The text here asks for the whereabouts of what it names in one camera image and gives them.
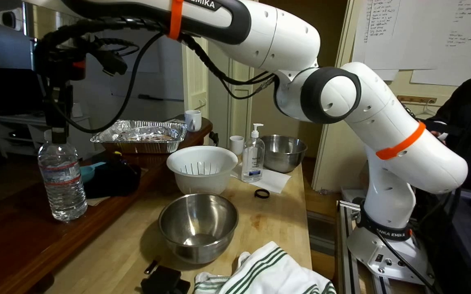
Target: striped towel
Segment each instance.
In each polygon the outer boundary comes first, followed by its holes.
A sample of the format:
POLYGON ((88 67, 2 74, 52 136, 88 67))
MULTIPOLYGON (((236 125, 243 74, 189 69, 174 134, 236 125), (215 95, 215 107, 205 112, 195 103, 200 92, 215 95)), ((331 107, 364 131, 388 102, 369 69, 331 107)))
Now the striped towel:
POLYGON ((326 278, 299 267, 274 242, 267 242, 251 255, 241 254, 236 272, 225 281, 213 276, 209 285, 207 276, 202 273, 202 281, 195 281, 195 294, 202 294, 202 291, 215 294, 334 294, 334 288, 326 278))

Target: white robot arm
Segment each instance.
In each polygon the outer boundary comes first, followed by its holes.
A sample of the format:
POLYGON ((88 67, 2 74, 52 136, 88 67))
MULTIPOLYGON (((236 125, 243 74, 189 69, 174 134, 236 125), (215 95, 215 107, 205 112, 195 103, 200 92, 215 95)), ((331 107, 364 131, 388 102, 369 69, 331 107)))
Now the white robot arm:
MULTIPOLYGON (((99 22, 142 20, 174 30, 179 0, 25 0, 99 22)), ((344 121, 366 146, 369 188, 362 213, 385 237, 403 236, 415 205, 411 188, 446 193, 462 185, 467 165, 406 115, 364 64, 318 69, 318 33, 300 18, 248 0, 182 0, 179 33, 202 36, 231 59, 271 72, 277 110, 294 120, 344 121)))

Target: cabinet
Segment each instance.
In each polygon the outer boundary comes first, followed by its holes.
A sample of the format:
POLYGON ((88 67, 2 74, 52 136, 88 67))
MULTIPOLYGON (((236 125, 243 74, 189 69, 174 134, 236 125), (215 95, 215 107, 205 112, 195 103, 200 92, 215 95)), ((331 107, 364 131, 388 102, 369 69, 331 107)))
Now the cabinet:
MULTIPOLYGON (((88 120, 76 118, 74 123, 88 128, 88 120)), ((43 143, 43 131, 48 129, 45 120, 38 113, 24 113, 0 116, 0 152, 2 157, 7 154, 35 156, 43 143)), ((71 144, 81 159, 97 152, 97 147, 89 143, 91 134, 84 134, 70 126, 68 144, 71 144)))

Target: white colander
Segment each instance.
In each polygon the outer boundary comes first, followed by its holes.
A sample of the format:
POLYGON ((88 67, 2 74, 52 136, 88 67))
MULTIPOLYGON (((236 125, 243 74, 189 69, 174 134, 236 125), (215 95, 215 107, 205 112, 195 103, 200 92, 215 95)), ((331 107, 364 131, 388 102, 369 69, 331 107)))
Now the white colander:
POLYGON ((218 195, 236 165, 233 152, 215 146, 184 147, 166 159, 181 193, 218 195))

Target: metal bowl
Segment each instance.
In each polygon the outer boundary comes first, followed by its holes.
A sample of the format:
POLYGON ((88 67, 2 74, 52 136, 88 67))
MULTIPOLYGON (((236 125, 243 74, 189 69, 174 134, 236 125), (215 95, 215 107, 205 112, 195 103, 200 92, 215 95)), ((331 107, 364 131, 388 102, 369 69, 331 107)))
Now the metal bowl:
POLYGON ((215 195, 179 196, 158 216, 169 252, 189 265, 213 262, 230 244, 235 227, 235 206, 215 195))
POLYGON ((264 143, 264 169, 279 174, 292 172, 302 161, 305 144, 300 139, 271 134, 263 136, 264 143))

